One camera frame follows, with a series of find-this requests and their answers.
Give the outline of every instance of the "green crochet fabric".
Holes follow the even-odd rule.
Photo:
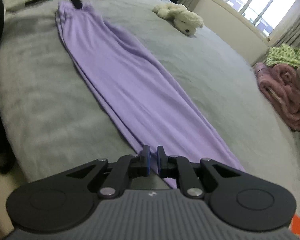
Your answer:
[[[282,44],[280,47],[269,49],[267,66],[276,64],[287,64],[294,68],[300,67],[300,48],[293,48],[288,44]]]

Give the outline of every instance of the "window sill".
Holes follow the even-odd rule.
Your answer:
[[[270,42],[270,39],[265,37],[261,31],[256,28],[254,25],[251,24],[245,17],[240,15],[235,9],[233,9],[230,5],[223,2],[223,0],[212,0],[213,2],[220,5],[222,8],[227,10],[229,13],[231,13],[233,16],[235,16],[238,20],[240,20],[243,24],[245,24],[251,31],[253,31],[265,44],[268,44]]]

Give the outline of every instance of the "black shoe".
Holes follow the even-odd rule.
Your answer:
[[[0,173],[6,174],[13,168],[16,162],[16,157],[13,154],[11,147],[3,153],[0,153]]]

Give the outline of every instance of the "floor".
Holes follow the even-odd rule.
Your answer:
[[[10,218],[6,212],[6,200],[14,189],[24,183],[26,183],[26,179],[17,164],[8,174],[0,174],[0,239],[13,230]]]

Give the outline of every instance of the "bed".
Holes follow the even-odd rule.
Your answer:
[[[133,152],[59,40],[58,1],[7,15],[0,46],[2,119],[29,181]],[[151,10],[159,0],[89,2],[152,52],[248,173],[293,193],[300,216],[300,134],[290,131],[259,92],[250,65],[207,27],[187,37],[157,17]],[[166,187],[155,174],[139,186]]]

